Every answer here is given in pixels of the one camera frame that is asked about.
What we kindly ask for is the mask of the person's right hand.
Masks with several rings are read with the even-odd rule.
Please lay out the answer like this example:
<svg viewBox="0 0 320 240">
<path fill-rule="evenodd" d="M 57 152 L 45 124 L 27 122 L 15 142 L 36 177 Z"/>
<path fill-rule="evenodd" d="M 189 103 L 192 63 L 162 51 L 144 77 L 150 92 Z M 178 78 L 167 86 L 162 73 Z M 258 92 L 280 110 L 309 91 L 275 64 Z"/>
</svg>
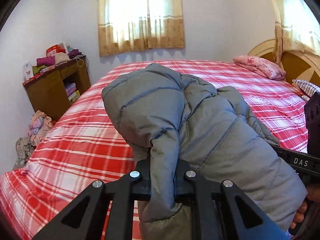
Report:
<svg viewBox="0 0 320 240">
<path fill-rule="evenodd" d="M 319 184 L 314 185 L 308 185 L 306 187 L 308 194 L 307 199 L 316 203 L 320 202 L 320 186 Z M 303 204 L 300 206 L 300 208 L 297 210 L 294 219 L 290 225 L 291 229 L 294 229 L 297 225 L 297 223 L 301 223 L 304 220 L 304 213 L 307 210 L 307 203 L 306 201 L 303 202 Z"/>
</svg>

